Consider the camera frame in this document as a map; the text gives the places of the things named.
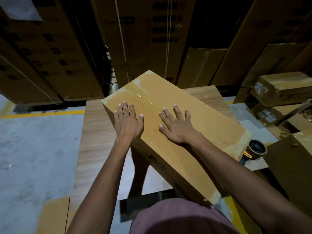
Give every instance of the forearm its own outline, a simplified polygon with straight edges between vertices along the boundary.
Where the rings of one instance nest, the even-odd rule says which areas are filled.
[[[302,222],[301,228],[306,224],[307,217],[280,193],[202,135],[197,136],[190,145],[216,180],[264,229],[270,233],[287,233],[293,228],[294,219]],[[299,229],[300,227],[296,227],[297,233],[300,233]]]
[[[68,234],[109,233],[130,140],[117,138],[111,153],[77,210]]]

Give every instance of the tape roll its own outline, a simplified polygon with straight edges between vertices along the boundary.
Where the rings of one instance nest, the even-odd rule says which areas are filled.
[[[265,155],[268,152],[268,149],[259,140],[252,139],[246,148],[246,152],[252,156],[250,159],[255,160]]]

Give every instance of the yellow line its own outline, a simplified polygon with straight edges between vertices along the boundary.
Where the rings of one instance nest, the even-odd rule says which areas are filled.
[[[20,118],[20,117],[46,117],[46,116],[73,115],[73,114],[84,114],[84,110],[31,113],[31,114],[14,114],[14,115],[0,116],[0,119],[12,119],[12,118]]]
[[[0,111],[0,116],[5,116],[10,113],[10,111],[13,109],[14,103],[11,101],[7,101],[3,109]]]

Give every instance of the person's left hand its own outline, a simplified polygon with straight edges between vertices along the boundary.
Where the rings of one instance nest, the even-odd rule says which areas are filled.
[[[131,142],[141,136],[144,130],[144,116],[141,114],[136,118],[135,108],[130,104],[129,109],[127,102],[118,105],[118,111],[114,113],[115,130],[117,137],[128,138]]]

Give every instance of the person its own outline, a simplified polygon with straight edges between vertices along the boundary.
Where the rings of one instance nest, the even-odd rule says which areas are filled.
[[[170,141],[188,144],[252,219],[268,233],[311,233],[312,221],[266,181],[240,165],[210,143],[183,117],[174,105],[176,118],[163,109],[166,125],[159,130]],[[127,151],[143,130],[144,116],[136,117],[132,104],[118,106],[114,113],[117,138],[87,196],[77,210],[67,234],[109,233],[118,187]],[[229,220],[213,208],[184,199],[167,199],[141,211],[130,233],[239,233]]]

